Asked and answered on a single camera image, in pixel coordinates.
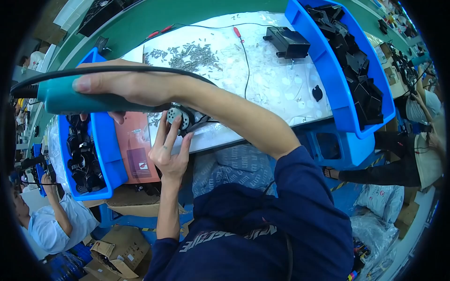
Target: white shirt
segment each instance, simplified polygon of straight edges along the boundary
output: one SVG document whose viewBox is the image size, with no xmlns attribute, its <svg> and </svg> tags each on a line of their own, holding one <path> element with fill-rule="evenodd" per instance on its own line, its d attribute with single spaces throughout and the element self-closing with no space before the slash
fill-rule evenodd
<svg viewBox="0 0 450 281">
<path fill-rule="evenodd" d="M 425 90 L 425 106 L 430 112 L 431 118 L 434 118 L 441 111 L 441 102 L 437 98 L 436 94 Z M 408 120 L 416 121 L 419 123 L 427 122 L 425 113 L 423 112 L 417 101 L 413 101 L 410 98 L 406 101 L 406 117 Z"/>
<path fill-rule="evenodd" d="M 30 55 L 30 65 L 28 66 L 29 69 L 36 70 L 37 66 L 40 62 L 42 62 L 45 58 L 45 54 L 39 51 L 33 52 Z"/>
<path fill-rule="evenodd" d="M 436 134 L 439 136 L 441 144 L 446 145 L 445 114 L 439 114 L 433 119 Z M 417 170 L 419 172 L 421 188 L 432 185 L 444 173 L 441 159 L 438 153 L 428 148 L 427 133 L 420 133 L 414 140 L 414 151 L 416 156 Z"/>
<path fill-rule="evenodd" d="M 34 241 L 49 254 L 57 254 L 80 243 L 99 222 L 83 202 L 75 201 L 70 193 L 64 194 L 61 206 L 72 225 L 70 237 L 56 221 L 52 206 L 44 206 L 31 214 L 28 232 Z"/>
</svg>

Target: worker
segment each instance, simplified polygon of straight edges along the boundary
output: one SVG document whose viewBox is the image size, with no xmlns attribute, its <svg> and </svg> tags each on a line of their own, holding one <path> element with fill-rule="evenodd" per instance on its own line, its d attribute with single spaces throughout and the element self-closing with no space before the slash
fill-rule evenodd
<svg viewBox="0 0 450 281">
<path fill-rule="evenodd" d="M 398 132 L 375 132 L 375 149 L 389 150 L 400 160 L 362 170 L 324 168 L 326 177 L 351 183 L 421 187 L 440 179 L 446 164 L 445 116 L 432 123 L 433 132 L 405 136 Z"/>
<path fill-rule="evenodd" d="M 22 56 L 19 61 L 19 65 L 31 70 L 36 70 L 37 66 L 44 60 L 45 54 L 39 51 L 31 53 L 28 56 Z"/>
<path fill-rule="evenodd" d="M 112 65 L 143 64 L 118 59 L 79 67 Z M 183 138 L 179 154 L 171 155 L 181 120 L 177 117 L 168 129 L 164 112 L 149 155 L 162 173 L 162 187 L 157 240 L 144 280 L 347 278 L 354 259 L 350 220 L 334 207 L 321 169 L 283 119 L 214 85 L 171 73 L 96 73 L 78 78 L 73 87 L 147 106 L 181 103 L 220 121 L 277 160 L 278 198 L 230 177 L 229 183 L 195 197 L 194 221 L 179 242 L 178 192 L 193 133 Z M 111 115 L 123 123 L 123 114 Z"/>
<path fill-rule="evenodd" d="M 418 67 L 418 72 L 423 73 L 420 66 Z M 395 106 L 400 112 L 400 117 L 422 124 L 426 121 L 431 122 L 436 115 L 442 112 L 441 101 L 435 93 L 423 88 L 422 77 L 417 79 L 416 91 L 417 95 L 413 94 L 413 99 L 409 95 L 394 99 Z"/>
<path fill-rule="evenodd" d="M 47 194 L 50 206 L 30 212 L 30 208 L 17 192 L 12 192 L 16 216 L 19 224 L 28 230 L 38 246 L 49 254 L 69 250 L 80 243 L 99 222 L 82 202 L 77 202 L 70 193 L 65 193 L 61 201 L 47 174 L 40 182 Z"/>
</svg>

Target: red wire clip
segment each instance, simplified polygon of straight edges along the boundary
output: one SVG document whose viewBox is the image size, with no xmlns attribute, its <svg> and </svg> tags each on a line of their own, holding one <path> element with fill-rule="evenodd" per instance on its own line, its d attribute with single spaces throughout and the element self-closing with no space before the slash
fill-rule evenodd
<svg viewBox="0 0 450 281">
<path fill-rule="evenodd" d="M 166 31 L 169 31 L 169 30 L 172 28 L 172 26 L 173 26 L 173 25 L 169 25 L 168 27 L 164 28 L 164 29 L 161 30 L 161 31 L 156 30 L 155 32 L 153 32 L 152 34 L 150 34 L 147 38 L 152 38 L 152 37 L 158 35 L 159 33 L 164 33 L 164 32 L 166 32 Z"/>
<path fill-rule="evenodd" d="M 244 43 L 244 40 L 241 38 L 241 34 L 239 33 L 239 30 L 237 27 L 233 27 L 234 32 L 236 33 L 237 37 L 241 40 L 241 43 Z"/>
</svg>

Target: yellow-black hazard stripe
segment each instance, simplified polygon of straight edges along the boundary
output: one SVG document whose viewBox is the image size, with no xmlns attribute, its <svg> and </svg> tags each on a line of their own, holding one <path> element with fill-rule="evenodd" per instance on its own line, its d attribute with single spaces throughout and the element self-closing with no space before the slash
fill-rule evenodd
<svg viewBox="0 0 450 281">
<path fill-rule="evenodd" d="M 375 160 L 374 162 L 372 162 L 372 164 L 370 164 L 369 166 L 367 166 L 366 167 L 366 169 L 368 168 L 368 167 L 373 167 L 375 164 L 377 164 L 381 159 L 383 159 L 383 157 L 384 157 L 384 153 L 382 153 L 381 154 L 381 156 L 377 159 L 377 160 Z M 339 185 L 337 185 L 337 186 L 335 186 L 335 187 L 333 187 L 333 188 L 330 188 L 330 191 L 331 192 L 333 192 L 333 191 L 335 191 L 335 190 L 338 190 L 338 189 L 340 189 L 341 187 L 343 187 L 344 185 L 346 185 L 348 182 L 341 182 Z"/>
</svg>

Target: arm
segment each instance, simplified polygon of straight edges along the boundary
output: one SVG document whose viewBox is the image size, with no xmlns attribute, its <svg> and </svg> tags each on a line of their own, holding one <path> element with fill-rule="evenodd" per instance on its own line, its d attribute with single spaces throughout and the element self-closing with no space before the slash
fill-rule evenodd
<svg viewBox="0 0 450 281">
<path fill-rule="evenodd" d="M 166 134 L 168 122 L 167 111 L 164 111 L 156 134 L 155 144 L 150 151 L 150 159 L 162 173 L 161 197 L 156 225 L 157 239 L 172 238 L 176 241 L 180 239 L 178 191 L 188 166 L 189 147 L 194 135 L 193 133 L 187 134 L 181 143 L 180 153 L 171 155 L 180 124 L 181 117 L 178 116 Z"/>
<path fill-rule="evenodd" d="M 422 99 L 423 103 L 426 105 L 425 89 L 423 88 L 423 83 L 422 83 L 423 71 L 420 66 L 417 67 L 417 72 L 419 73 L 420 76 L 417 78 L 417 89 L 416 90 L 417 90 L 417 93 L 420 95 L 420 98 Z"/>
<path fill-rule="evenodd" d="M 50 177 L 47 174 L 42 176 L 40 180 L 41 183 L 51 184 Z M 64 233 L 70 237 L 72 233 L 72 224 L 67 217 L 66 211 L 64 211 L 63 207 L 59 203 L 58 195 L 56 194 L 56 186 L 55 185 L 43 185 L 45 192 L 47 193 L 47 197 L 49 199 L 49 203 L 55 212 L 55 219 L 63 229 Z"/>
<path fill-rule="evenodd" d="M 428 111 L 428 108 L 425 106 L 425 103 L 423 102 L 422 97 L 420 96 L 420 94 L 415 95 L 415 94 L 411 93 L 411 95 L 413 95 L 416 98 L 416 101 L 420 105 L 420 108 L 423 110 L 428 123 L 433 122 L 433 118 L 431 117 L 431 114 Z"/>
<path fill-rule="evenodd" d="M 156 225 L 156 238 L 180 238 L 180 214 L 178 212 L 178 189 L 180 183 L 164 179 Z"/>
<path fill-rule="evenodd" d="M 188 76 L 179 77 L 173 94 L 176 102 L 220 121 L 277 160 L 300 146 L 283 119 L 238 95 Z"/>
<path fill-rule="evenodd" d="M 117 59 L 79 67 L 110 65 L 143 64 Z M 275 159 L 300 146 L 291 128 L 276 114 L 189 76 L 160 72 L 103 72 L 82 76 L 74 82 L 74 89 L 84 94 L 113 93 L 130 102 L 149 106 L 181 103 L 214 117 Z M 123 122 L 123 117 L 113 118 L 119 124 Z"/>
<path fill-rule="evenodd" d="M 427 134 L 427 141 L 428 141 L 428 145 L 429 147 L 434 150 L 439 158 L 441 159 L 441 164 L 443 169 L 446 169 L 446 163 L 447 163 L 447 157 L 446 157 L 446 151 L 444 146 L 442 145 L 441 141 L 439 140 L 438 136 L 436 133 L 428 133 Z"/>
</svg>

